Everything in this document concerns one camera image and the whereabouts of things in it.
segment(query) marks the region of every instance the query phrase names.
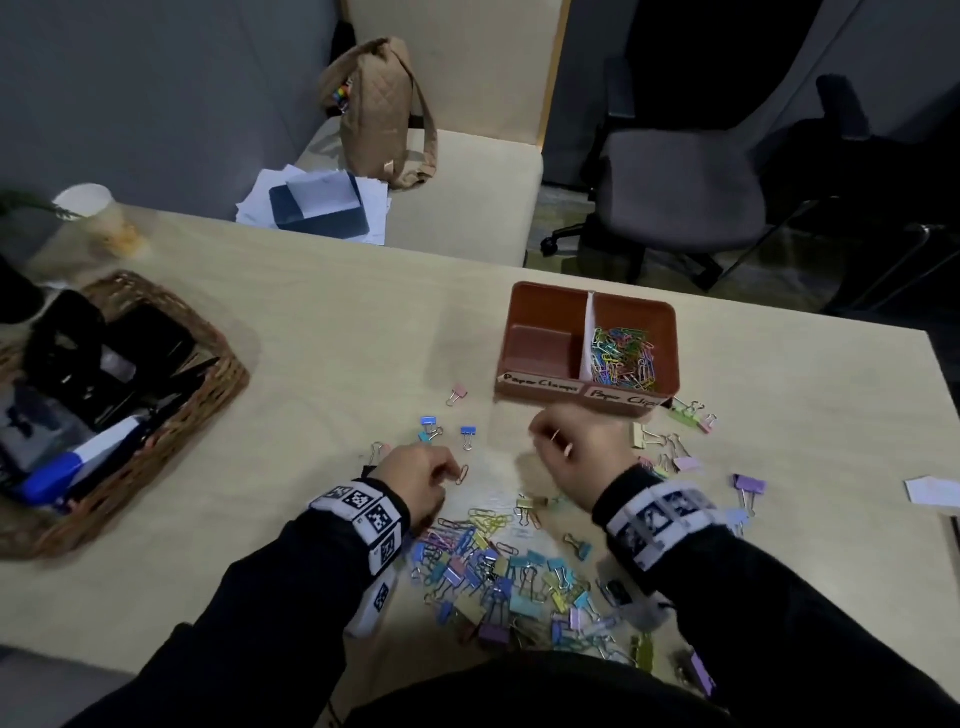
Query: brown plastic organizer tray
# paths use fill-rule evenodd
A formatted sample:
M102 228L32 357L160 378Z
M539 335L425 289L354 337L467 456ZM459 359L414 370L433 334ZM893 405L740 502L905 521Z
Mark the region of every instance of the brown plastic organizer tray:
M496 369L498 396L539 402L569 401L602 412L643 417L680 391L677 314L660 301L593 294L599 328L639 328L654 345L656 391L580 379L588 292L521 282L510 297Z

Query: chair seat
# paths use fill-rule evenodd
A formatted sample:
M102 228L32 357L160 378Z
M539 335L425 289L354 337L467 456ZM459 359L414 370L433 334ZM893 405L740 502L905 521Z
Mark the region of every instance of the chair seat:
M610 135L597 216L648 248L718 253L763 234L763 193L746 155L723 133L628 130Z

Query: white table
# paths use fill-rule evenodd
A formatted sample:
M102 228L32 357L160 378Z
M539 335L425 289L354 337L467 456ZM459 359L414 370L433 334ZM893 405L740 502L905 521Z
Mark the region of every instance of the white table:
M517 483L549 488L525 434L537 408L492 400L511 286L528 279L671 303L681 395L720 418L712 435L684 438L706 464L694 479L730 506L729 473L769 481L747 538L960 696L948 523L911 505L902 485L960 474L960 422L923 333L171 213L131 215L153 248L130 267L220 327L252 383L96 543L58 561L0 564L0 643L138 670L177 622L201 613L232 561L271 541L313 496L356 476L371 442L413 440L422 414L477 425L473 452L447 441L487 473L483 482L498 484L491 494ZM48 250L37 267L64 272L85 257ZM456 381L469 395L451 410L444 402ZM449 507L483 497L480 482L451 493ZM576 514L546 524L557 536L591 528ZM599 545L599 531L591 533ZM432 624L421 596L405 583L377 639L350 647L338 707L443 669L405 666L399 648L413 639L452 665L479 659ZM659 643L672 645L671 629Z

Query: right hand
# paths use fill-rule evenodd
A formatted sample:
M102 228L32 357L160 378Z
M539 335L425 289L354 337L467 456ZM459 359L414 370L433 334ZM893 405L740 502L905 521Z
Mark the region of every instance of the right hand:
M547 407L530 423L530 432L557 487L588 513L611 483L636 465L627 424L575 404Z

